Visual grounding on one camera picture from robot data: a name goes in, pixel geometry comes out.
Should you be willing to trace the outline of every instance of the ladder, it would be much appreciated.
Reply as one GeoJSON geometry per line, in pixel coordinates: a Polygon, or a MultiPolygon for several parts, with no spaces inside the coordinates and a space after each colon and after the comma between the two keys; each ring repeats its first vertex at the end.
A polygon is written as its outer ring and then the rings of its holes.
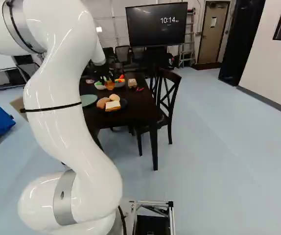
{"type": "Polygon", "coordinates": [[[195,59],[195,33],[194,33],[195,8],[187,11],[185,42],[179,45],[179,65],[184,67],[184,61],[189,61],[189,65],[196,63],[195,59]]]}

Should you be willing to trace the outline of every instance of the wooden door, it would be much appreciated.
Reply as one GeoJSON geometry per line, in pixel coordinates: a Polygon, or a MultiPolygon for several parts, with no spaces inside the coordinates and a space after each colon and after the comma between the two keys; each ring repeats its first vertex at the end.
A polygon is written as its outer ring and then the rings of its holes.
{"type": "Polygon", "coordinates": [[[226,1],[206,2],[204,26],[198,53],[199,64],[217,62],[229,5],[230,3],[226,1]]]}

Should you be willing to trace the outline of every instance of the wooden table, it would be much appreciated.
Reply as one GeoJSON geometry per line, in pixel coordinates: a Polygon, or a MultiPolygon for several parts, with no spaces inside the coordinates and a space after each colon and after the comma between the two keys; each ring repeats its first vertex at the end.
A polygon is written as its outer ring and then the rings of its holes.
{"type": "Polygon", "coordinates": [[[157,140],[157,120],[158,110],[151,91],[145,81],[143,73],[127,73],[125,75],[126,84],[122,88],[115,88],[113,91],[97,90],[94,84],[86,84],[85,79],[80,81],[80,95],[95,94],[98,99],[117,94],[127,100],[126,108],[115,112],[103,112],[96,108],[96,105],[84,107],[84,117],[87,127],[95,140],[101,147],[97,137],[100,129],[118,126],[139,126],[147,125],[150,127],[150,141],[154,170],[158,170],[158,140],[157,140]],[[144,87],[141,92],[130,90],[127,87],[127,80],[135,78],[139,87],[144,87]]]}

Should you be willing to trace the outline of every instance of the monitor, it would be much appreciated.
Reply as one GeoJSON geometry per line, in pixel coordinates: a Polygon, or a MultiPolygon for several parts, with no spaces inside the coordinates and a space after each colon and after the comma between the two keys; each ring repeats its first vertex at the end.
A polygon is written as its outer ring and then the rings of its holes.
{"type": "Polygon", "coordinates": [[[132,47],[178,45],[185,41],[187,2],[126,7],[132,47]]]}

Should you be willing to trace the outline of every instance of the light blue floor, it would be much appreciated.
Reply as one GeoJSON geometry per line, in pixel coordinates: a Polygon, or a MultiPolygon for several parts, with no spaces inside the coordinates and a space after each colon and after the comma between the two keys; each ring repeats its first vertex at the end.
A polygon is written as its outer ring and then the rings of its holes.
{"type": "MultiPolygon", "coordinates": [[[[174,144],[159,131],[159,171],[152,171],[149,135],[139,157],[127,132],[99,134],[124,196],[173,200],[178,235],[281,235],[281,112],[218,81],[219,70],[177,72],[174,144]]],[[[0,106],[17,122],[0,139],[0,235],[39,234],[17,216],[18,198],[29,181],[64,169],[9,106],[21,93],[0,92],[0,106]]]]}

